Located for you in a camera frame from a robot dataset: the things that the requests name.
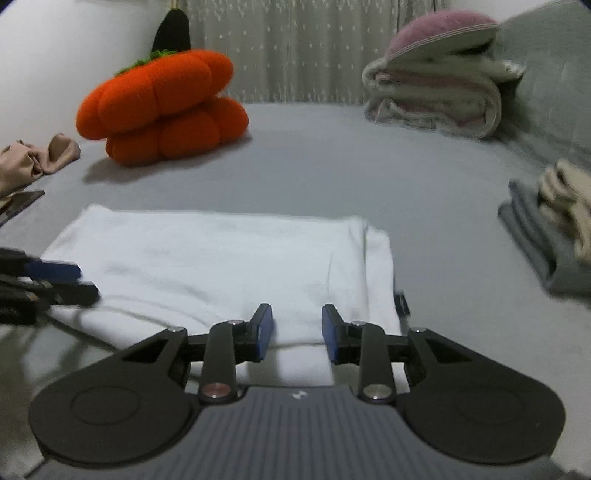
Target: lace curtain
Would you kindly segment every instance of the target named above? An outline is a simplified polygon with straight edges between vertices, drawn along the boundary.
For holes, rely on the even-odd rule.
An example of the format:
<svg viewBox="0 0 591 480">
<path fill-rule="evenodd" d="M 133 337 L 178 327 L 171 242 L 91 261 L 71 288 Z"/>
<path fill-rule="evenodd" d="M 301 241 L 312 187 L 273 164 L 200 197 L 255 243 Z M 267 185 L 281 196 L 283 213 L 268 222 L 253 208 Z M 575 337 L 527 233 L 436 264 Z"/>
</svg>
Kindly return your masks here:
<svg viewBox="0 0 591 480">
<path fill-rule="evenodd" d="M 227 54 L 242 102 L 365 103 L 361 73 L 447 0 L 185 0 L 194 48 Z"/>
</svg>

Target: pumpkin pillow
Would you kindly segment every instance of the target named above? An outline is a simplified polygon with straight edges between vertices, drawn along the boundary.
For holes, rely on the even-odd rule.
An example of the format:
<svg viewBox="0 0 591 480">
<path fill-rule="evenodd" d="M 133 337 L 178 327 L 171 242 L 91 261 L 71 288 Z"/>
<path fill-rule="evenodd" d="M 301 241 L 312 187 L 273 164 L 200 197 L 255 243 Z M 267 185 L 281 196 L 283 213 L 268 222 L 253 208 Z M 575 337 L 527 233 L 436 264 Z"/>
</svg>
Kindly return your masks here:
<svg viewBox="0 0 591 480">
<path fill-rule="evenodd" d="M 155 52 L 95 88 L 77 130 L 106 138 L 107 154 L 127 167 L 214 150 L 248 128 L 240 103 L 216 97 L 232 75 L 232 62 L 214 51 Z"/>
<path fill-rule="evenodd" d="M 228 57 L 209 50 L 158 53 L 95 88 L 76 117 L 78 133 L 102 140 L 194 107 L 230 82 Z"/>
<path fill-rule="evenodd" d="M 240 103 L 213 98 L 179 115 L 107 139 L 106 152 L 118 164 L 137 167 L 198 155 L 237 140 L 248 127 Z"/>
</svg>

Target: mattress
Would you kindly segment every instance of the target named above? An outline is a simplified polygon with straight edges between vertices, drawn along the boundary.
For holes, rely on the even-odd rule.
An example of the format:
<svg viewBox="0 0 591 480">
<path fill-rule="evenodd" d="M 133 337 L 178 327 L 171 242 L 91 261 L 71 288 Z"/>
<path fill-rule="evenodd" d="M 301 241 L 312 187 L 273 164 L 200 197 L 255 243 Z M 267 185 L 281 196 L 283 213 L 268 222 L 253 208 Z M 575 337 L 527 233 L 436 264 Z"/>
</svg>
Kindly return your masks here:
<svg viewBox="0 0 591 480">
<path fill-rule="evenodd" d="M 591 315 L 580 303 L 544 294 L 496 218 L 510 179 L 533 185 L 541 166 L 500 142 L 374 125 L 361 107 L 247 110 L 249 138 L 191 160 L 126 170 L 105 158 L 101 143 L 83 144 L 79 161 L 33 185 L 46 195 L 2 227 L 0 244 L 40 254 L 92 203 L 363 217 L 390 236 L 396 288 L 406 293 L 411 323 L 555 389 L 567 411 L 555 459 L 568 468 L 585 460 Z M 31 397 L 108 353 L 52 323 L 0 329 L 0 469 L 26 470 L 38 459 L 27 427 Z"/>
</svg>

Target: folded blanket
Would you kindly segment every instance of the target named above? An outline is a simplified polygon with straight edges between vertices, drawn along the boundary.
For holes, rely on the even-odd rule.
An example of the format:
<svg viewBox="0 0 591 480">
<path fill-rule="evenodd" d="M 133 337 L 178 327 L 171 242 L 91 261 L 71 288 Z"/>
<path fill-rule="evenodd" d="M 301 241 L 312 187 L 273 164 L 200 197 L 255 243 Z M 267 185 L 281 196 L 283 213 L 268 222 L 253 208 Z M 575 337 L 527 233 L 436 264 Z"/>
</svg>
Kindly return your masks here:
<svg viewBox="0 0 591 480">
<path fill-rule="evenodd" d="M 249 320 L 260 303 L 271 304 L 271 361 L 241 366 L 241 381 L 332 384 L 320 325 L 326 303 L 346 321 L 400 334 L 389 239 L 359 218 L 91 206 L 44 258 L 78 263 L 102 294 L 95 308 L 59 307 L 55 318 L 117 348 L 168 326 L 207 333 L 215 323 Z"/>
<path fill-rule="evenodd" d="M 552 294 L 591 295 L 591 267 L 574 256 L 573 240 L 546 220 L 537 192 L 518 181 L 509 184 L 511 202 L 499 207 L 499 218 L 529 259 L 542 286 Z"/>
<path fill-rule="evenodd" d="M 523 72 L 512 62 L 478 55 L 445 55 L 428 61 L 375 60 L 362 74 L 371 96 L 366 117 L 382 124 L 485 138 L 501 120 L 501 94 L 496 84 L 519 79 Z"/>
</svg>

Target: black tag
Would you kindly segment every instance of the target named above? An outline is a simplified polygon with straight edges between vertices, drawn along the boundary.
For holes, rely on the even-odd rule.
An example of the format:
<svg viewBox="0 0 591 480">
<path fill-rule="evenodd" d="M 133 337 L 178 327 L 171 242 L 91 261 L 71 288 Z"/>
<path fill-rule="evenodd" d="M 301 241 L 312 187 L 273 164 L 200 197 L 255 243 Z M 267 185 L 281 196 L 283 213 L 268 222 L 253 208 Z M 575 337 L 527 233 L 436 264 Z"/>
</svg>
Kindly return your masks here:
<svg viewBox="0 0 591 480">
<path fill-rule="evenodd" d="M 394 292 L 394 304 L 396 305 L 396 313 L 398 313 L 399 317 L 410 316 L 410 308 L 408 308 L 408 303 L 403 291 Z"/>
</svg>

